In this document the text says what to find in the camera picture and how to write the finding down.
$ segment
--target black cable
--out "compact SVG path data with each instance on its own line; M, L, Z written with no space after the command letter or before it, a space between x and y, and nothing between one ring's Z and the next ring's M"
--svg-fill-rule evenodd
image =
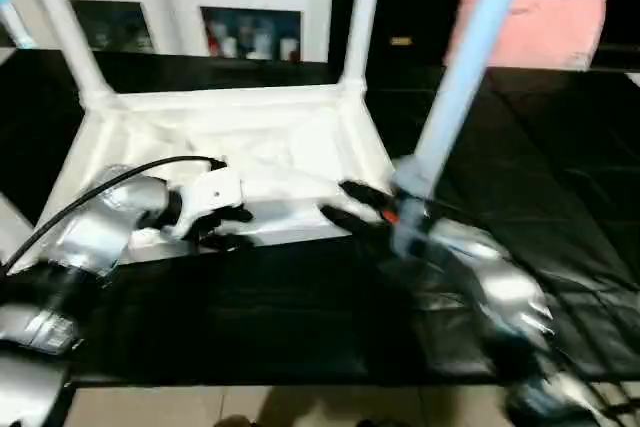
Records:
M64 209L56 213L53 217L51 217L48 221L42 224L42 226L36 229L29 236L29 238L7 260L7 262L4 265L2 265L2 267L0 267L0 281L7 276L7 274L9 273L9 270L11 270L11 268L16 264L16 262L20 260L20 258L24 254L26 254L27 251L31 247L33 247L33 245L38 240L40 240L40 238L43 235L49 232L53 227L55 227L58 224L58 222L60 222L67 215L69 215L71 212L76 210L85 202L93 199L94 197L97 197L105 190L110 189L111 187L119 184L120 182L123 182L127 179L130 179L131 177L134 177L135 175L138 175L141 172L144 172L145 170L153 169L154 167L159 167L160 165L172 164L175 162L188 162L188 161L198 161L198 160L208 162L209 165L211 166L211 170L220 169L226 166L224 162L213 159L211 157L204 157L201 155L178 155L175 157L167 157L166 159L154 160L153 162L147 162L146 164L140 165L138 167L134 167L114 177L113 179L107 180L103 184L100 184L99 186L94 187L91 190L88 190L87 192L82 194L80 197L78 197L76 200L74 200L69 205L67 205Z

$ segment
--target reflective black surface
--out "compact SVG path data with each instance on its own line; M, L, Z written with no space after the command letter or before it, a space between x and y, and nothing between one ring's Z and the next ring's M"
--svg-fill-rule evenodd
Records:
M119 92L334 80L321 65L98 59ZM58 53L20 52L0 70L11 174L0 190L34 219L82 111ZM367 105L392 157L413 149L440 77L369 72ZM622 74L493 69L438 189L565 293L615 368L551 299L560 340L600 380L640 378L639 105ZM493 380L441 273L349 238L123 267L73 360L86 384Z

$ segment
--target glass cabinet door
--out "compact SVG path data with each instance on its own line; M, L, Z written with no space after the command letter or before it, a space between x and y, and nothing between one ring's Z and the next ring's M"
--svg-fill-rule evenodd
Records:
M155 52L140 3L71 0L71 5L92 49Z
M300 12L219 7L200 11L213 57L300 61Z

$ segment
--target light blue pole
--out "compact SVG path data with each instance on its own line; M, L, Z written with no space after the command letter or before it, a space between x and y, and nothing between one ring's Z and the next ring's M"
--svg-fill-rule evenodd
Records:
M415 166L431 198L484 76L511 0L478 0L447 69L415 151Z

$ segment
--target white pole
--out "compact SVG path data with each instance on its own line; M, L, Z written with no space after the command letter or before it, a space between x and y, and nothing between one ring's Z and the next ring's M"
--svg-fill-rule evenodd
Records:
M511 0L478 0L420 136L415 159L431 198L478 91Z
M376 13L376 3L377 0L354 1L347 56L344 72L342 73L343 82L364 85L364 74L367 67L367 55L369 54L369 42L371 40L373 18Z
M67 0L42 1L81 95L92 98L110 94L111 89L102 77L102 72L91 54L87 39L69 2Z

